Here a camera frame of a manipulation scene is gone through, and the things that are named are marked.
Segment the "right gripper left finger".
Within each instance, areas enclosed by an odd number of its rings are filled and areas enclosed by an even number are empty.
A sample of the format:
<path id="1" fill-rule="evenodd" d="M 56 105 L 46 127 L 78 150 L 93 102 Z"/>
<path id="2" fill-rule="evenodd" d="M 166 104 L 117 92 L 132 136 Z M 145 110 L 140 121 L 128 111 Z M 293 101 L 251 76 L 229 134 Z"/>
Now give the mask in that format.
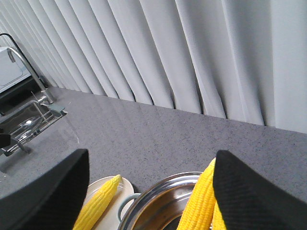
<path id="1" fill-rule="evenodd" d="M 89 184 L 89 153 L 77 149 L 51 170 L 0 200 L 2 230 L 71 230 Z"/>

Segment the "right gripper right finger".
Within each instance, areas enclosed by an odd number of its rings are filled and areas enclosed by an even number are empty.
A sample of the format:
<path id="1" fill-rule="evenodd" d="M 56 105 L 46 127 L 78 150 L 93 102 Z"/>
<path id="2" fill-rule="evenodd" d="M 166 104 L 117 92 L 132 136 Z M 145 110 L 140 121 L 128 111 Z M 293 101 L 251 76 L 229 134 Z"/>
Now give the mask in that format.
<path id="1" fill-rule="evenodd" d="M 228 230 L 305 230 L 307 205 L 227 150 L 216 153 L 214 194 Z"/>

